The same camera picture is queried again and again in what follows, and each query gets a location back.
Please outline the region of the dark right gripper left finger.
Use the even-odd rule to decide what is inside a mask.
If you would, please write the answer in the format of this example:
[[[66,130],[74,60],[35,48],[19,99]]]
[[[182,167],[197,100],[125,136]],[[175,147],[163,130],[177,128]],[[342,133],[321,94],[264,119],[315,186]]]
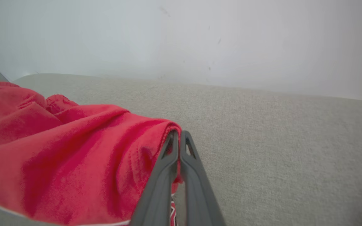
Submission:
[[[169,226],[172,183],[177,177],[178,132],[172,130],[165,139],[149,180],[135,208],[131,226]]]

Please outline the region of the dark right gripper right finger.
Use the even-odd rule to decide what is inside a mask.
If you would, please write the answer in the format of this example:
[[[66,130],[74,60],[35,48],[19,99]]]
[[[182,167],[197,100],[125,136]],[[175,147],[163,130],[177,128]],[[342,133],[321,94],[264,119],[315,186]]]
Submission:
[[[220,206],[190,132],[182,131],[180,142],[180,169],[185,182],[186,225],[225,226]]]

